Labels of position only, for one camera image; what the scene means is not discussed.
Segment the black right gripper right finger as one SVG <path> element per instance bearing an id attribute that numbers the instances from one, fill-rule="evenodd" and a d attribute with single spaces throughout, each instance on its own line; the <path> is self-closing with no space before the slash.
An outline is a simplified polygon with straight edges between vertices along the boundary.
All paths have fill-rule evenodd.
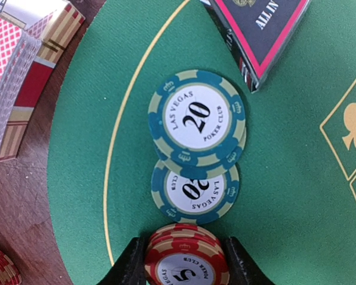
<path id="1" fill-rule="evenodd" d="M 230 273 L 229 284 L 274 285 L 236 237 L 224 239 L 224 253 Z"/>

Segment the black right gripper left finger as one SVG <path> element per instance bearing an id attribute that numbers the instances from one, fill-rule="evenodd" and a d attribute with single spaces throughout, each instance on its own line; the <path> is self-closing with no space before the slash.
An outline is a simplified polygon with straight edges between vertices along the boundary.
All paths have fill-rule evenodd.
<path id="1" fill-rule="evenodd" d="M 98 285 L 146 285 L 144 268 L 146 248 L 146 237 L 132 238 Z"/>

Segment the red 5 chip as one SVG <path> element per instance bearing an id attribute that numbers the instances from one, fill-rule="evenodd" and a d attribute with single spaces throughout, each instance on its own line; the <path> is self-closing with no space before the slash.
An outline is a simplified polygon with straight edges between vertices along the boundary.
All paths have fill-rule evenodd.
<path id="1" fill-rule="evenodd" d="M 220 285 L 230 282 L 219 239 L 194 224 L 169 224 L 153 233 L 144 265 L 148 284 Z"/>

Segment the green 20 chip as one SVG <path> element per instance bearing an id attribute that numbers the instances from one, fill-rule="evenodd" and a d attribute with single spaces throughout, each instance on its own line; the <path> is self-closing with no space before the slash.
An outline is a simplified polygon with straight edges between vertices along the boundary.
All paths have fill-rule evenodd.
<path id="1" fill-rule="evenodd" d="M 159 160 L 151 177 L 151 195 L 157 208 L 178 223 L 207 224 L 225 215 L 240 189 L 236 166 L 222 175 L 190 179 L 169 170 Z"/>
<path id="2" fill-rule="evenodd" d="M 163 164 L 186 178 L 222 175 L 243 152 L 241 96 L 229 80 L 210 71 L 190 69 L 165 79 L 152 95 L 148 124 Z"/>

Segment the red chip stack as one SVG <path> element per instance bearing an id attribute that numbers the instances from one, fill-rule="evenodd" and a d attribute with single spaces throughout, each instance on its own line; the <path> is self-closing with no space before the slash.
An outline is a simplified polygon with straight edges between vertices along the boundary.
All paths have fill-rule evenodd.
<path id="1" fill-rule="evenodd" d="M 0 251 L 0 285 L 18 285 L 22 283 L 22 277 L 11 259 Z"/>

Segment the red backed card deck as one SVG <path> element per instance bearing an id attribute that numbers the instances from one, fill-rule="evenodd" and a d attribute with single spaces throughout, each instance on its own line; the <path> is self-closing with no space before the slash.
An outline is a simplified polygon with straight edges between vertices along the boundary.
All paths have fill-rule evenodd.
<path id="1" fill-rule="evenodd" d="M 0 16 L 0 145 L 15 100 L 41 40 Z"/>

